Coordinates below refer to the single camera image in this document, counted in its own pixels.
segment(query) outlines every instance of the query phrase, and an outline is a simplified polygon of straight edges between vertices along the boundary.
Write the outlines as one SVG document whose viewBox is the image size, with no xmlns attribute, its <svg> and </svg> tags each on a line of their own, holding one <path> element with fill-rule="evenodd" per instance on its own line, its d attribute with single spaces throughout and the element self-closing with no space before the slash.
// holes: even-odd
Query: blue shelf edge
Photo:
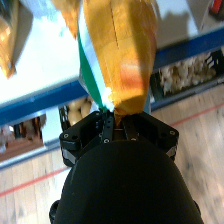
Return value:
<svg viewBox="0 0 224 224">
<path fill-rule="evenodd" d="M 178 44 L 158 50 L 155 57 L 154 71 L 200 53 L 216 50 L 224 45 L 224 28 L 211 33 L 185 40 Z"/>
<path fill-rule="evenodd" d="M 223 45 L 224 28 L 158 50 L 155 57 L 154 71 L 200 53 L 213 51 Z M 0 108 L 0 127 L 4 124 L 16 124 L 35 115 L 41 115 L 51 107 L 61 106 L 85 95 L 87 93 L 79 82 L 74 81 L 29 97 L 26 100 Z"/>
<path fill-rule="evenodd" d="M 17 124 L 22 120 L 44 114 L 47 109 L 62 106 L 76 98 L 86 96 L 86 91 L 78 81 L 73 81 L 53 90 L 32 96 L 0 109 L 0 126 Z"/>
</svg>

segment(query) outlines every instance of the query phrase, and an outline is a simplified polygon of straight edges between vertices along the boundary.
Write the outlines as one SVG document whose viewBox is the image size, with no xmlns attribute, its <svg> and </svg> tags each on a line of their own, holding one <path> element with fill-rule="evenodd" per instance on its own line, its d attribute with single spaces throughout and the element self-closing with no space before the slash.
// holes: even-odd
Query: bag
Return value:
<svg viewBox="0 0 224 224">
<path fill-rule="evenodd" d="M 0 66 L 9 78 L 15 72 L 12 61 L 18 22 L 18 0 L 0 0 Z"/>
<path fill-rule="evenodd" d="M 152 1 L 72 2 L 79 7 L 82 78 L 99 107 L 114 111 L 118 125 L 125 115 L 141 113 L 148 95 L 157 30 Z"/>
</svg>

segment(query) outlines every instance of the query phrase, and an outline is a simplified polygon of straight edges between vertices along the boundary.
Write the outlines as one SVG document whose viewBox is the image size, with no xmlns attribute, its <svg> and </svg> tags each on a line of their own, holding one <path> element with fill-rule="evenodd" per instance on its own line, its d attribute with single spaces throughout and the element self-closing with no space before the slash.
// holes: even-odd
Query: wooden floor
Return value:
<svg viewBox="0 0 224 224">
<path fill-rule="evenodd" d="M 153 116 L 180 133 L 176 164 L 206 224 L 224 224 L 224 86 Z M 68 170 L 59 150 L 0 171 L 0 223 L 49 224 Z"/>
</svg>

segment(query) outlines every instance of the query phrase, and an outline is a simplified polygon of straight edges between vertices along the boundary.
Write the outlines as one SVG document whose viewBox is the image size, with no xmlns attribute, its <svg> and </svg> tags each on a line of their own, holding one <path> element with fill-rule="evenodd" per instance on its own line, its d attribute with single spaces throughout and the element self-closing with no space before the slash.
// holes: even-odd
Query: black plastic part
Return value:
<svg viewBox="0 0 224 224">
<path fill-rule="evenodd" d="M 54 219 L 55 219 L 55 215 L 56 215 L 56 212 L 57 212 L 57 209 L 58 209 L 59 202 L 60 202 L 59 200 L 55 201 L 51 205 L 50 212 L 49 212 L 49 218 L 50 218 L 51 224 L 54 223 Z"/>
<path fill-rule="evenodd" d="M 201 224 L 172 160 L 151 143 L 115 141 L 71 169 L 55 223 Z"/>
<path fill-rule="evenodd" d="M 93 147 L 117 140 L 151 142 L 165 153 L 177 146 L 178 131 L 145 112 L 124 117 L 120 129 L 116 129 L 114 123 L 114 115 L 109 111 L 94 112 L 65 130 L 60 135 L 62 151 L 67 150 L 75 157 L 70 163 L 63 156 L 65 165 L 71 167 Z"/>
</svg>

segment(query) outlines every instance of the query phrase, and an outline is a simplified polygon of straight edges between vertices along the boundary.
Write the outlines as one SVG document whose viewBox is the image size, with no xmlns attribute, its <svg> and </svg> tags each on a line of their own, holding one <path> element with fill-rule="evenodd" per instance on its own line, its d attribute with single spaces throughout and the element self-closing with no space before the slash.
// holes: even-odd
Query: metal screw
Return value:
<svg viewBox="0 0 224 224">
<path fill-rule="evenodd" d="M 174 131 L 170 131 L 170 134 L 171 135 L 175 135 L 176 133 Z"/>
<path fill-rule="evenodd" d="M 110 140 L 109 139 L 104 139 L 104 141 L 103 141 L 104 143 L 108 143 L 108 142 L 110 142 Z"/>
</svg>

